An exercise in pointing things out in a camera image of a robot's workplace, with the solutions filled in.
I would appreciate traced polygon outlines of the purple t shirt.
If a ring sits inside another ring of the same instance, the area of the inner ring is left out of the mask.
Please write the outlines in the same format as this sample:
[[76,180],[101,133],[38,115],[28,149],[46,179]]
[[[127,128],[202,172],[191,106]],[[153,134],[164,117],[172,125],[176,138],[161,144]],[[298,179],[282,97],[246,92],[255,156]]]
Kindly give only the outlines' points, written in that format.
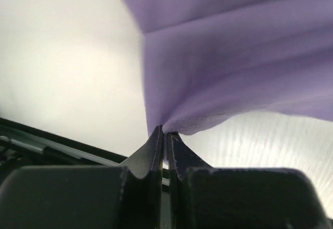
[[250,111],[332,120],[332,0],[124,0],[143,33],[147,130]]

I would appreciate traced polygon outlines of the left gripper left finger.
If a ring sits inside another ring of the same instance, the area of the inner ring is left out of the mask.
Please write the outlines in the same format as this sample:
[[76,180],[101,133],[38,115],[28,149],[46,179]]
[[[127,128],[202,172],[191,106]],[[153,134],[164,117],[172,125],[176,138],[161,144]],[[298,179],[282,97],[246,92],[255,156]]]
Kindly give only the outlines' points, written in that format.
[[1,228],[159,228],[163,133],[128,158],[1,127]]

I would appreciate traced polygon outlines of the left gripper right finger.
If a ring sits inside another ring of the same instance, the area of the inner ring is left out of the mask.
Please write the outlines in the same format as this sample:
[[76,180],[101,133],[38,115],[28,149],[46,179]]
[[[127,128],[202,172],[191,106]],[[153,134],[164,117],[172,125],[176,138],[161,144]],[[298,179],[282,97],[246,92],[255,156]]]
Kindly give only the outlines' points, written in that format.
[[214,168],[166,135],[172,228],[332,228],[317,192],[290,168]]

